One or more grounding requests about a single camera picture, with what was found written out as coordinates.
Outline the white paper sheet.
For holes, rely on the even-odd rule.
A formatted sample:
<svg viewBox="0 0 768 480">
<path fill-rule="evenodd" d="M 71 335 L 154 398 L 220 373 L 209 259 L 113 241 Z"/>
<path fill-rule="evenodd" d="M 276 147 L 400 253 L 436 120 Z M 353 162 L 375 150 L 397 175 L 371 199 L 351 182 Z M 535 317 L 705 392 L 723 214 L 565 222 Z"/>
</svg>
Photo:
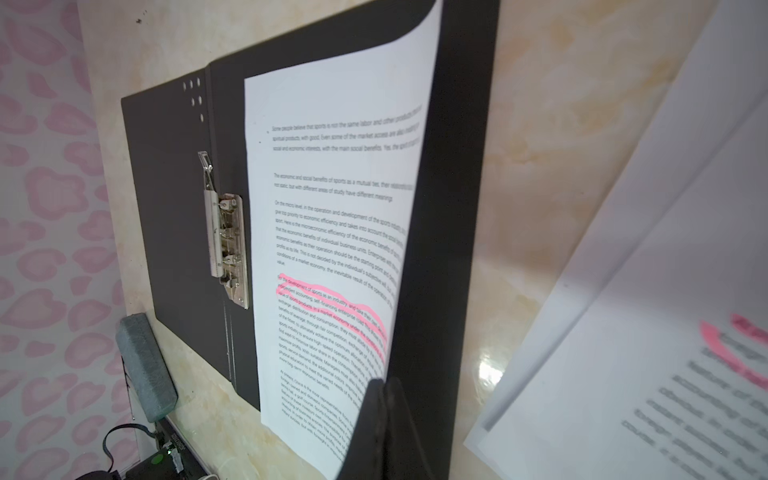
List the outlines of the white paper sheet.
<svg viewBox="0 0 768 480">
<path fill-rule="evenodd" d="M 683 191 L 479 446 L 505 479 L 767 475 L 767 107 Z"/>
<path fill-rule="evenodd" d="M 491 430 L 649 230 L 766 94 L 767 4 L 721 1 L 474 430 Z"/>
</svg>

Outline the grey black file folder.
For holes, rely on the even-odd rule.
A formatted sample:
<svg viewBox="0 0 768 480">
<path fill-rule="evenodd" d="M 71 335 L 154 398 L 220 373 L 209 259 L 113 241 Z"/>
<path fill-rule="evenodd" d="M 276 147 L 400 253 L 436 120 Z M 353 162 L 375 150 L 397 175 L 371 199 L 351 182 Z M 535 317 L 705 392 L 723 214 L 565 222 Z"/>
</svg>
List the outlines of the grey black file folder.
<svg viewBox="0 0 768 480">
<path fill-rule="evenodd" d="M 199 153 L 211 180 L 246 212 L 248 77 L 383 45 L 426 17 L 426 1 L 373 1 L 213 61 L 125 97 L 122 112 L 155 314 L 261 407 L 253 316 L 209 270 Z M 426 147 L 406 243 L 391 375 L 404 387 L 426 460 L 449 475 L 500 5 L 450 1 L 440 17 Z"/>
</svg>

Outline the printed paper sheet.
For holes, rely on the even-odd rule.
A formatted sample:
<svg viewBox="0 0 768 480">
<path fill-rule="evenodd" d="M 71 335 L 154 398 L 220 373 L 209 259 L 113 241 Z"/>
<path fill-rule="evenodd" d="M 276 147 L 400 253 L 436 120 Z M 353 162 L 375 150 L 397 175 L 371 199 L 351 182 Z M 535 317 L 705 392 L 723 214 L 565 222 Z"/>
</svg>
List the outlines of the printed paper sheet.
<svg viewBox="0 0 768 480">
<path fill-rule="evenodd" d="M 442 8 L 244 82 L 261 420 L 328 479 L 388 368 Z"/>
</svg>

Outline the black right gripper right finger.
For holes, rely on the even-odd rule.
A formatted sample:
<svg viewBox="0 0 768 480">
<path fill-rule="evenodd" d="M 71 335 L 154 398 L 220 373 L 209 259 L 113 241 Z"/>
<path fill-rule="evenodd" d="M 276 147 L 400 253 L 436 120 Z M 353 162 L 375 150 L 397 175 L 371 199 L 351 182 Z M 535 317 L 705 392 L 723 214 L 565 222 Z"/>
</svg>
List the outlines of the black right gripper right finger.
<svg viewBox="0 0 768 480">
<path fill-rule="evenodd" d="M 387 381 L 384 389 L 386 431 L 383 453 L 384 479 L 433 479 L 399 379 Z"/>
</svg>

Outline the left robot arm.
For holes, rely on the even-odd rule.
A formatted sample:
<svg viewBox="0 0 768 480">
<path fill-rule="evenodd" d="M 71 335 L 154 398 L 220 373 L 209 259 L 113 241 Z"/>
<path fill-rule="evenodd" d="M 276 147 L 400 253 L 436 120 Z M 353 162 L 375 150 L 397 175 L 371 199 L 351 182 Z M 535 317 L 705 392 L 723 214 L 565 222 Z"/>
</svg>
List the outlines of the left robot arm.
<svg viewBox="0 0 768 480">
<path fill-rule="evenodd" d="M 128 468 L 124 473 L 115 469 L 115 456 L 108 447 L 109 436 L 120 430 L 138 430 L 154 440 L 165 440 L 163 432 L 151 432 L 146 426 L 139 423 L 124 423 L 111 428 L 102 440 L 102 450 L 110 460 L 108 470 L 94 470 L 77 477 L 77 480 L 144 480 L 144 479 L 169 479 L 169 480 L 195 480 L 218 479 L 219 476 L 209 473 L 196 459 L 191 450 L 182 445 L 181 441 L 173 438 L 167 440 L 149 458 L 140 461 Z"/>
</svg>

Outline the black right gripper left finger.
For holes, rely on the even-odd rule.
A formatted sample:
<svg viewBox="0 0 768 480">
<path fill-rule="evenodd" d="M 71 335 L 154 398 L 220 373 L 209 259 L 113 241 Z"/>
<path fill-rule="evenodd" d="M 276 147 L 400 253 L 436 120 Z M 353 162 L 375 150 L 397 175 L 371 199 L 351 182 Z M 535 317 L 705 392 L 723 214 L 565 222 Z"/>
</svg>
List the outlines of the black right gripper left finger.
<svg viewBox="0 0 768 480">
<path fill-rule="evenodd" d="M 382 379 L 371 380 L 361 404 L 346 457 L 337 476 L 344 479 L 382 479 L 387 407 Z"/>
</svg>

